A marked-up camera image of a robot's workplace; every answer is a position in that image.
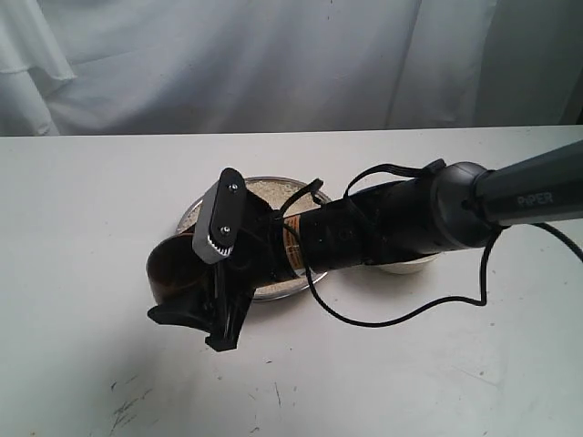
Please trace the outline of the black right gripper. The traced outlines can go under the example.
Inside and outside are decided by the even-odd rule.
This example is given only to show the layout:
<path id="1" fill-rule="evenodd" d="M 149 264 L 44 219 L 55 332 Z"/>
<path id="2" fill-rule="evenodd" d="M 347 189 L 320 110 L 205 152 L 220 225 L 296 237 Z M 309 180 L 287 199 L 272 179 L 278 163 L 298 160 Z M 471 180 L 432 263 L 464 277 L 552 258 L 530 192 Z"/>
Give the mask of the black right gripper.
<path id="1" fill-rule="evenodd" d="M 158 325 L 208 332 L 215 351 L 237 347 L 256 289 L 304 275 L 342 269 L 370 259 L 373 234 L 357 218 L 350 198 L 324 202 L 316 178 L 292 193 L 279 208 L 249 191 L 239 171 L 225 168 L 214 184 L 217 198 L 212 237 L 233 246 L 212 268 L 214 301 L 198 292 L 171 297 L 148 310 Z"/>

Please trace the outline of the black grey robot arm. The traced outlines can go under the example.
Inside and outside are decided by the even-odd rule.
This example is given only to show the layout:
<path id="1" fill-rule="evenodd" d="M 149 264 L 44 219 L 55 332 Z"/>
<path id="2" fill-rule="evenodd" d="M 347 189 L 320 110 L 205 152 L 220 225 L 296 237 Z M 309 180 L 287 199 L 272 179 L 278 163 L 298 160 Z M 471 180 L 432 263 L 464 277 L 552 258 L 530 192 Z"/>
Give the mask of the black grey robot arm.
<path id="1" fill-rule="evenodd" d="M 225 168 L 196 222 L 149 254 L 149 318 L 201 330 L 210 348 L 230 351 L 260 287 L 447 251 L 489 255 L 505 229 L 555 233 L 557 222 L 582 215 L 580 142 L 497 170 L 439 159 L 423 168 L 380 164 L 373 173 L 394 180 L 327 202 L 315 179 L 273 208 Z"/>

